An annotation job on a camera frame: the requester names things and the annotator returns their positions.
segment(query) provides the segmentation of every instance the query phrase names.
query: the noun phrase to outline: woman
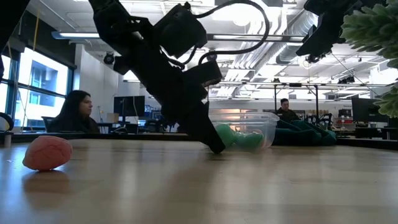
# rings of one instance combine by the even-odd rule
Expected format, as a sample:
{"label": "woman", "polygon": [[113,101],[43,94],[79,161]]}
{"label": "woman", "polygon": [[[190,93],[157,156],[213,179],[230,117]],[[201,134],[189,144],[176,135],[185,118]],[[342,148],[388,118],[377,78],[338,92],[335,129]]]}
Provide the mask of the woman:
{"label": "woman", "polygon": [[47,131],[100,133],[97,123],[90,117],[92,107],[90,94],[81,90],[71,91]]}

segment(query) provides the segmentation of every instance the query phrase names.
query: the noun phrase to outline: window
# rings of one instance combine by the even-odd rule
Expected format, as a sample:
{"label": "window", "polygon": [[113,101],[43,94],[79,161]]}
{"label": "window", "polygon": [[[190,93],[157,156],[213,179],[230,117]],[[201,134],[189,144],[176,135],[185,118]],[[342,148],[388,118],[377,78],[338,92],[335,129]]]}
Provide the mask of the window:
{"label": "window", "polygon": [[6,112],[8,86],[4,83],[0,84],[0,112]]}
{"label": "window", "polygon": [[21,54],[18,82],[65,95],[68,67],[26,48]]}
{"label": "window", "polygon": [[11,59],[6,56],[1,56],[2,63],[4,65],[4,75],[3,79],[10,79],[10,64],[11,64]]}
{"label": "window", "polygon": [[24,107],[26,117],[24,126],[44,127],[42,116],[56,117],[61,111],[64,98],[19,88],[21,95],[17,97],[15,111],[15,126],[22,126],[24,122]]}

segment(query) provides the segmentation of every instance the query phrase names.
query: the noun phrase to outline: ceiling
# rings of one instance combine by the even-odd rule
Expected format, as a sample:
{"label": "ceiling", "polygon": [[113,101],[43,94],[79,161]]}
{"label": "ceiling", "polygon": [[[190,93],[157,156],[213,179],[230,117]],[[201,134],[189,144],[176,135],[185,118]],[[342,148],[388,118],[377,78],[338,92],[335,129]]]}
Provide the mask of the ceiling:
{"label": "ceiling", "polygon": [[[302,12],[305,1],[298,0],[297,4],[284,5],[284,7],[267,7],[262,1],[254,0],[259,3],[266,11],[271,22],[270,34],[291,34],[291,28],[297,27],[300,17],[312,17],[316,23],[316,17],[310,12]],[[145,0],[125,0],[124,7],[130,14],[135,16],[147,17],[152,24],[159,21],[174,5],[181,1],[145,1]],[[194,14],[201,14],[214,8],[214,0],[190,1]],[[226,7],[217,13],[200,19],[207,33],[213,34],[262,34],[264,23],[257,18],[257,11],[251,8]],[[85,0],[32,0],[27,8],[31,13],[40,13],[40,18],[50,26],[60,32],[96,32],[93,22],[92,8]],[[247,25],[242,25],[245,19],[250,17]],[[85,45],[85,49],[99,60],[102,60],[107,51],[112,49],[101,40],[79,41]],[[201,55],[208,49],[216,50],[238,50],[254,45],[250,42],[230,42],[230,41],[210,41],[204,48],[199,49],[195,54],[189,67],[197,64]],[[275,58],[272,58],[274,51],[280,50],[279,45],[274,43],[264,44],[260,49],[246,55],[219,55],[218,63],[225,76],[225,81],[252,81],[269,82],[277,77],[281,82],[316,82],[316,83],[336,83],[339,77],[349,74],[346,68],[352,69],[362,82],[369,82],[369,68],[384,61],[375,53],[357,53],[350,49],[348,45],[340,44],[332,48],[333,55],[328,55],[319,63],[308,68],[308,64],[303,58],[296,57],[287,65],[276,65]],[[184,61],[190,52],[179,58]],[[245,86],[235,86],[229,90],[228,94],[235,96],[238,90]],[[210,91],[211,96],[218,96],[218,90],[230,86],[214,86]],[[261,94],[260,86],[250,87]]]}

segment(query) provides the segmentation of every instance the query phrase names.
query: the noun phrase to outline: dark hair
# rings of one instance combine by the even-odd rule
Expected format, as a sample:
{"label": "dark hair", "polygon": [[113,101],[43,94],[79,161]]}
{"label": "dark hair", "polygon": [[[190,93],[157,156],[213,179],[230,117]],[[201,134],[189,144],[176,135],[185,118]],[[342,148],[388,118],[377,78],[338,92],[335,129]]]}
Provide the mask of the dark hair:
{"label": "dark hair", "polygon": [[286,98],[283,98],[283,99],[281,99],[281,100],[280,100],[280,104],[282,104],[282,103],[285,103],[286,101],[287,101],[287,102],[289,102],[289,100],[288,100],[288,99],[286,99]]}
{"label": "dark hair", "polygon": [[91,95],[82,90],[73,90],[65,98],[59,117],[61,118],[77,118],[80,116],[80,103]]}

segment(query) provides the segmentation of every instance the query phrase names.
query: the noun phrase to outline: person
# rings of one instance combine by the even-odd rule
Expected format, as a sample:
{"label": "person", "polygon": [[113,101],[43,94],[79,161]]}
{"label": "person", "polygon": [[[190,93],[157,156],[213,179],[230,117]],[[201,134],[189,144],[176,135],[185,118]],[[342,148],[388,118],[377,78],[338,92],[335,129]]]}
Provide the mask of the person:
{"label": "person", "polygon": [[289,109],[289,100],[286,98],[280,100],[280,108],[276,111],[276,115],[278,115],[282,121],[288,123],[300,119],[297,114]]}
{"label": "person", "polygon": [[85,91],[71,91],[63,103],[60,114],[54,118],[48,132],[100,133],[97,123],[90,117],[91,95]]}

